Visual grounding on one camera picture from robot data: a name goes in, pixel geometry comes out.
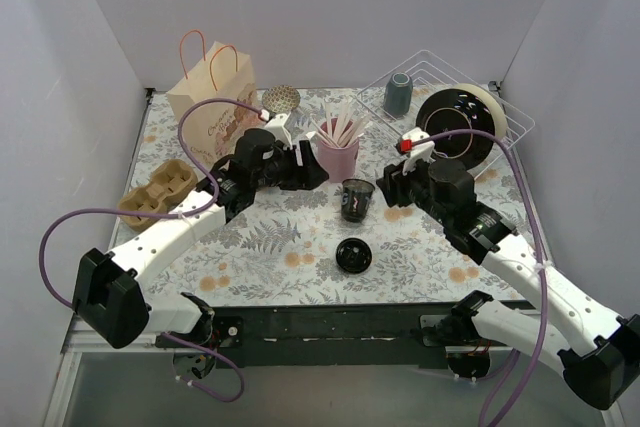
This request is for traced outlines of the dark translucent printed cup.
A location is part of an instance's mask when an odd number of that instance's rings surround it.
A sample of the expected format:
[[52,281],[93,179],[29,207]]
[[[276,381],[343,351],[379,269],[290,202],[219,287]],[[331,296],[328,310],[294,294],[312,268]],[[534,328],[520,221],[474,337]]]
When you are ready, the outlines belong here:
[[375,186],[362,179],[342,182],[341,217],[348,222],[360,223],[367,215]]

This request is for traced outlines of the black plastic cup lid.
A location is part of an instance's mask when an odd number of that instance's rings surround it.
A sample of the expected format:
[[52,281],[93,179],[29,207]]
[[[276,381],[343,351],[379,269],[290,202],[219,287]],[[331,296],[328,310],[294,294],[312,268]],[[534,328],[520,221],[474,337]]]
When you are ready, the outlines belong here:
[[335,252],[338,267],[348,274],[365,272],[372,263],[372,251],[369,245],[360,238],[342,240]]

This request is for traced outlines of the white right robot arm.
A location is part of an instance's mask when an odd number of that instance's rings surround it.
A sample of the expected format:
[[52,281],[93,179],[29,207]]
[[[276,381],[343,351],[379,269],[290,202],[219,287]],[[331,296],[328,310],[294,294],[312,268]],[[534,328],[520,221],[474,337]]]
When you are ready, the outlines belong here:
[[443,229],[451,246],[506,281],[540,312],[534,321],[475,291],[452,310],[454,336],[485,337],[527,355],[546,329],[540,359],[589,406],[609,409],[639,376],[639,317],[624,317],[581,291],[552,264],[537,262],[513,223],[479,201],[461,162],[388,165],[377,185],[389,206],[415,205]]

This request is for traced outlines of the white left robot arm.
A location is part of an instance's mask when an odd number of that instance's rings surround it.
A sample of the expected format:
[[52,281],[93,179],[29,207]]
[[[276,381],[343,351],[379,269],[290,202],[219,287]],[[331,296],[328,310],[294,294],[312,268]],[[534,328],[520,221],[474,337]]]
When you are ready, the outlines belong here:
[[271,132],[247,130],[227,163],[213,169],[172,211],[134,239],[108,253],[93,248],[80,261],[72,308],[111,347],[130,345],[144,333],[171,333],[193,347],[213,335],[214,310],[182,292],[167,306],[144,291],[202,237],[249,208],[258,190],[310,191],[327,181],[311,143],[287,147]]

